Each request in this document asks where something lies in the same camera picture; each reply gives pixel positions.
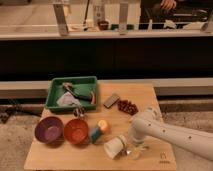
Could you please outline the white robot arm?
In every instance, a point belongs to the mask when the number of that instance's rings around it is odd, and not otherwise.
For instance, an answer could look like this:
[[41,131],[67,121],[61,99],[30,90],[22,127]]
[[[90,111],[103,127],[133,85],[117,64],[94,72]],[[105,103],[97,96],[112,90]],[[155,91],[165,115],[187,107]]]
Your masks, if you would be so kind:
[[213,162],[213,133],[166,124],[159,119],[153,107],[146,108],[132,117],[129,137],[135,144],[152,136],[174,144]]

